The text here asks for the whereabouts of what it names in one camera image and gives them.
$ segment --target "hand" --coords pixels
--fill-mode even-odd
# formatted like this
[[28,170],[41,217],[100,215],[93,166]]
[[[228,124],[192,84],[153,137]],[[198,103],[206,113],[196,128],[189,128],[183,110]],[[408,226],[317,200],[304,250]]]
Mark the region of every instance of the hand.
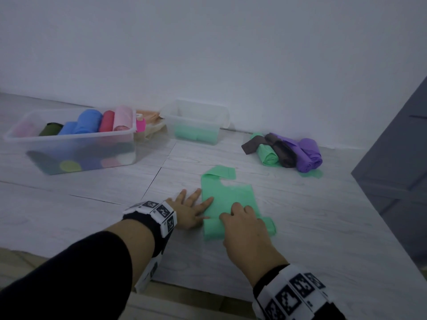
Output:
[[227,255],[252,287],[269,270],[289,264],[271,243],[264,221],[257,219],[252,207],[243,208],[236,202],[231,214],[222,213],[220,219],[226,229],[224,246]]
[[193,206],[201,194],[201,189],[198,188],[195,193],[191,194],[188,199],[184,201],[186,193],[187,190],[183,189],[181,193],[178,194],[175,201],[168,198],[166,202],[176,211],[178,220],[176,227],[178,229],[188,230],[203,225],[203,219],[209,219],[209,217],[200,217],[199,215],[205,212],[214,198],[210,197],[206,201]]

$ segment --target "person's right hand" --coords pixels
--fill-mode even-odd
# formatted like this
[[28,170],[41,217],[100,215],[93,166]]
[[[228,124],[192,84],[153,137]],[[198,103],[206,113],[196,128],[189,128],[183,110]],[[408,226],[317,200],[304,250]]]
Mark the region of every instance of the person's right hand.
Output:
[[220,219],[226,229],[224,246],[227,255],[252,287],[269,270],[288,264],[271,243],[265,223],[257,219],[252,207],[243,208],[236,202],[231,214],[222,213]]

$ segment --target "gray door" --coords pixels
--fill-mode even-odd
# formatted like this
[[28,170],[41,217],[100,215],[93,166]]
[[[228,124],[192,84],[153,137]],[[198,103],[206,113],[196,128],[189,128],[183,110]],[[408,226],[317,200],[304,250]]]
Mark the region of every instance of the gray door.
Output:
[[352,175],[413,261],[427,265],[427,78]]

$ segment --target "wall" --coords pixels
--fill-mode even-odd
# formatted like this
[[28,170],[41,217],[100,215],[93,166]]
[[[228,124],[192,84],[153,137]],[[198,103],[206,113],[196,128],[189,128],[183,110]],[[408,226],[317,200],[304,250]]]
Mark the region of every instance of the wall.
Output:
[[368,148],[427,74],[427,0],[0,0],[0,90],[175,98],[238,130]]

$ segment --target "large plastic storage box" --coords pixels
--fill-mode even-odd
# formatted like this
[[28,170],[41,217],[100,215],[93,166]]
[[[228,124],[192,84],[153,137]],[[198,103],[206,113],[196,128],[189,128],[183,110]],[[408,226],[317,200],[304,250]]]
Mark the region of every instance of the large plastic storage box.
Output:
[[165,106],[160,115],[171,137],[211,144],[216,144],[220,128],[228,128],[230,124],[226,107],[185,100]]
[[[73,109],[34,110],[25,114],[4,135],[4,140],[22,146],[33,163],[45,174],[68,172],[133,164],[136,150],[133,135],[136,131],[136,113],[132,128],[92,134],[38,136],[50,122],[65,124],[77,121],[87,107]],[[101,113],[111,108],[94,108]]]

